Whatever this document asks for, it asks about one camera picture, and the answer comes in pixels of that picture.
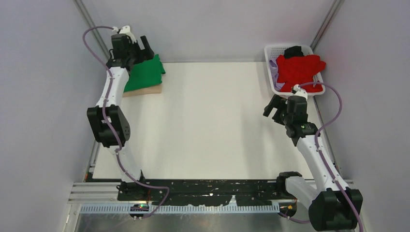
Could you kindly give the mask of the green t-shirt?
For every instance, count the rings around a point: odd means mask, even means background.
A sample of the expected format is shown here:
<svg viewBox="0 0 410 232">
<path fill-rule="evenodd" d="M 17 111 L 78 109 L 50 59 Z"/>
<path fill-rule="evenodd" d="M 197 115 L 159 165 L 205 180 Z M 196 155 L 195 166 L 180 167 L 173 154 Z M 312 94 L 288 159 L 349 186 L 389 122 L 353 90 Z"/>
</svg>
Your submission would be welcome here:
<svg viewBox="0 0 410 232">
<path fill-rule="evenodd" d="M 162 76 L 166 74 L 159 54 L 153 59 L 135 64 L 125 85 L 124 93 L 156 86 L 162 83 Z"/>
</svg>

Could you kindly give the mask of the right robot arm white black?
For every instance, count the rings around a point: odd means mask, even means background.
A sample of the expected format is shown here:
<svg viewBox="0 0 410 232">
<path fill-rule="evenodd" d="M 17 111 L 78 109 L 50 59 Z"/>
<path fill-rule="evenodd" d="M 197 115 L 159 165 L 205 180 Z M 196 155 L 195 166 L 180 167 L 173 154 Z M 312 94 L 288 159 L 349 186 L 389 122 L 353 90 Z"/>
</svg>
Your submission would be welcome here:
<svg viewBox="0 0 410 232">
<path fill-rule="evenodd" d="M 308 121 L 306 97 L 274 95 L 264 108 L 268 117 L 286 129 L 286 135 L 302 154 L 315 181 L 311 186 L 298 172 L 283 172 L 277 177 L 281 191 L 294 196 L 307 208 L 312 227 L 318 231 L 363 229 L 359 221 L 363 196 L 340 176 L 323 146 L 316 124 Z"/>
</svg>

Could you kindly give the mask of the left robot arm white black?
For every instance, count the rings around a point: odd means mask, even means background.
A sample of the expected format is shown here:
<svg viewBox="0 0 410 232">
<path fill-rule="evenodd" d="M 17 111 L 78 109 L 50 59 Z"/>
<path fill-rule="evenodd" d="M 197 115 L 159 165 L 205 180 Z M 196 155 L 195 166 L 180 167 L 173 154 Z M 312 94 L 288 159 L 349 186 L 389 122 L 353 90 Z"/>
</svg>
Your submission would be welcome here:
<svg viewBox="0 0 410 232">
<path fill-rule="evenodd" d="M 141 36 L 140 39 L 143 49 L 129 34 L 112 36 L 112 53 L 110 59 L 103 64 L 107 78 L 101 98 L 94 107 L 87 109 L 87 118 L 95 140 L 115 157 L 121 172 L 121 183 L 117 189 L 124 194 L 143 194 L 148 191 L 143 172 L 128 146 L 131 127 L 120 108 L 133 66 L 154 58 L 146 36 Z"/>
</svg>

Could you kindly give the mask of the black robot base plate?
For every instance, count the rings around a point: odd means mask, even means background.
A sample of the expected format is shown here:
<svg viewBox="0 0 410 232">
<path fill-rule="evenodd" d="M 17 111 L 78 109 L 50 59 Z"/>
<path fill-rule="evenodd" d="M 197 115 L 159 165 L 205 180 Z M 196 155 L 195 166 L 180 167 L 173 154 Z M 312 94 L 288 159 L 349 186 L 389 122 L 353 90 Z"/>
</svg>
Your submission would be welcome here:
<svg viewBox="0 0 410 232">
<path fill-rule="evenodd" d="M 265 206 L 295 199 L 275 180 L 148 179 L 144 184 L 121 182 L 117 199 L 154 205 L 164 201 L 164 206 L 226 206 L 232 200 L 239 206 Z"/>
</svg>

